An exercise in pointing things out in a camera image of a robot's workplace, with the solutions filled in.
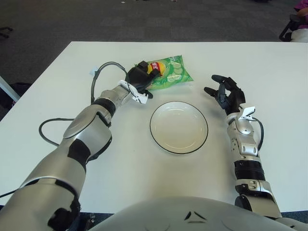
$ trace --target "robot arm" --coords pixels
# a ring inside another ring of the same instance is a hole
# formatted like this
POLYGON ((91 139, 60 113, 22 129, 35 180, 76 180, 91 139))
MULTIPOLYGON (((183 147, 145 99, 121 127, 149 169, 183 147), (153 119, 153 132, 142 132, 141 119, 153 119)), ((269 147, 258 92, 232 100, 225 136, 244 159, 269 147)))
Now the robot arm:
POLYGON ((244 93, 230 77, 213 75, 212 79, 219 83, 219 89, 205 88, 205 92, 215 97, 227 114, 228 135, 237 178, 235 189, 240 195, 236 198, 235 205, 269 218, 281 218, 270 184, 265 181, 260 147, 254 140, 254 130, 250 124, 255 121, 251 117, 255 107, 245 104, 244 93), (231 92, 229 96, 225 94, 225 89, 231 92))
POLYGON ((141 64, 144 65, 132 68, 127 77, 138 83, 140 91, 122 80, 86 107, 67 128, 60 145, 39 162, 0 211, 1 230, 65 231, 70 227, 80 211, 78 198, 86 163, 111 143, 109 127, 114 113, 131 97, 146 103, 148 96, 139 92, 159 74, 148 75, 147 66, 141 64))

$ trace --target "wire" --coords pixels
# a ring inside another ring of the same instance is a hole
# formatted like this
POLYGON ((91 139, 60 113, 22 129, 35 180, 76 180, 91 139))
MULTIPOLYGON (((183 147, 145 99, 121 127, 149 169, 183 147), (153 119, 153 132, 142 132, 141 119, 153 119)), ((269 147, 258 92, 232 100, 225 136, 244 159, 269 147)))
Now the wire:
POLYGON ((2 195, 0 195, 0 198, 5 197, 5 196, 7 196, 7 195, 10 195, 10 194, 12 194, 12 193, 14 193, 14 192, 16 192, 16 191, 17 191, 17 189, 14 190, 14 191, 10 191, 10 192, 7 192, 7 193, 5 193, 5 194, 2 194, 2 195))
POLYGON ((115 65, 117 66, 118 68, 120 68, 121 70, 123 70, 125 72, 125 75, 128 76, 125 68, 119 64, 119 63, 116 63, 116 62, 106 62, 104 63, 103 65, 100 66, 100 68, 98 68, 98 70, 95 72, 95 75, 93 77, 93 81, 92 81, 92 86, 91 86, 91 104, 94 102, 95 98, 94 98, 94 87, 95 87, 95 83, 96 83, 96 80, 98 79, 98 76, 100 74, 100 72, 107 66, 109 65, 115 65))
POLYGON ((95 88, 96 80, 98 79, 98 76, 100 75, 101 71, 102 71, 105 67, 107 67, 107 66, 109 66, 109 65, 115 65, 115 66, 117 66, 118 68, 120 68, 121 70, 123 70, 123 71, 125 72, 125 79, 126 79, 126 81, 127 81, 128 90, 129 90, 129 92, 130 92, 134 97, 136 97, 136 96, 134 95, 134 93, 133 93, 133 92, 130 90, 130 88, 129 88, 129 75, 128 75, 127 71, 125 70, 125 68, 124 68, 121 64, 119 64, 119 63, 117 63, 117 62, 106 62, 106 63, 104 63, 103 65, 101 65, 100 68, 98 68, 98 70, 95 72, 95 75, 94 75, 94 77, 93 77, 93 81, 92 81, 92 85, 91 85, 91 104, 92 104, 92 103, 94 102, 94 100, 95 100, 95 98, 94 98, 94 88, 95 88))
POLYGON ((258 150, 260 151, 260 149, 261 149, 261 147, 262 147, 262 144, 263 144, 263 139, 264 139, 264 128, 263 128, 263 124, 261 123, 260 120, 258 120, 258 119, 255 118, 255 117, 252 117, 252 119, 253 119, 253 120, 251 120, 251 119, 247 119, 247 120, 249 120, 249 121, 256 121, 256 122, 258 122, 259 125, 260 125, 260 129, 261 129, 261 138, 260 138, 260 142, 259 142, 259 144, 258 144, 258 150))
POLYGON ((59 144, 57 144, 56 142, 53 142, 51 140, 49 140, 42 132, 42 127, 44 126, 44 124, 47 124, 49 122, 52 122, 52 121, 73 121, 74 119, 66 119, 66 118, 54 118, 54 119, 48 119, 48 120, 45 120, 43 123, 40 124, 39 126, 39 135, 43 138, 44 141, 48 142, 48 143, 51 143, 52 145, 54 146, 59 146, 59 144))
MULTIPOLYGON (((106 62, 104 63, 103 65, 100 66, 100 68, 98 68, 98 70, 95 72, 95 75, 93 77, 93 81, 92 81, 92 85, 91 85, 91 104, 94 102, 95 98, 94 98, 94 88, 95 88, 95 83, 96 83, 96 80, 98 79, 98 76, 100 74, 100 72, 107 66, 109 65, 115 65, 117 66, 118 68, 120 68, 121 70, 123 70, 125 72, 125 76, 126 76, 126 81, 127 81, 127 86, 128 86, 128 90, 129 92, 134 96, 134 93, 131 91, 131 89, 129 88, 129 75, 128 73, 126 72, 125 68, 119 64, 119 63, 116 63, 116 62, 106 62)), ((48 139, 42 132, 42 128, 43 126, 46 124, 46 123, 49 123, 49 122, 52 122, 52 121, 72 121, 74 119, 67 119, 67 118, 54 118, 54 119, 48 119, 48 120, 45 120, 43 123, 41 123, 41 125, 39 126, 39 135, 43 138, 44 141, 54 145, 54 146, 59 146, 58 143, 56 142, 53 142, 51 141, 50 139, 48 139)))

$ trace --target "green chip bag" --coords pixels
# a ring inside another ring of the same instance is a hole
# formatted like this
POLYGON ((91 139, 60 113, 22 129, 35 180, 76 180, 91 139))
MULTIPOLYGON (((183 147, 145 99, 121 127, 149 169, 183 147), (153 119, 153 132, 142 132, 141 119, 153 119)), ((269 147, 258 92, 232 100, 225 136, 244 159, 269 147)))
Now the green chip bag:
POLYGON ((147 89, 164 89, 174 84, 193 81, 184 68, 181 55, 148 62, 148 74, 157 69, 161 76, 155 78, 147 89))

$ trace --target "plate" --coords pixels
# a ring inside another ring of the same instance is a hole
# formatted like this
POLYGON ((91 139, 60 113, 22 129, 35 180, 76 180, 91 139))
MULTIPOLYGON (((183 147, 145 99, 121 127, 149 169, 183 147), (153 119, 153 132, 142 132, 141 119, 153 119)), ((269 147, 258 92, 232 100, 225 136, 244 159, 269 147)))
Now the plate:
POLYGON ((159 106, 150 121, 156 143, 175 154, 188 154, 199 149, 207 139, 208 126, 203 114, 184 102, 159 106))

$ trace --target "red label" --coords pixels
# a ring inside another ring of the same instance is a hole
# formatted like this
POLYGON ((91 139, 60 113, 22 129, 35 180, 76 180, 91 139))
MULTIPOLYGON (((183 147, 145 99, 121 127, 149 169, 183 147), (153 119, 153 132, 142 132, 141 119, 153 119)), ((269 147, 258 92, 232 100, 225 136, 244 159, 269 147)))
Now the red label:
POLYGON ((154 62, 154 63, 151 63, 150 65, 151 65, 153 70, 156 69, 156 70, 158 70, 160 72, 160 68, 159 68, 159 64, 158 63, 154 62))

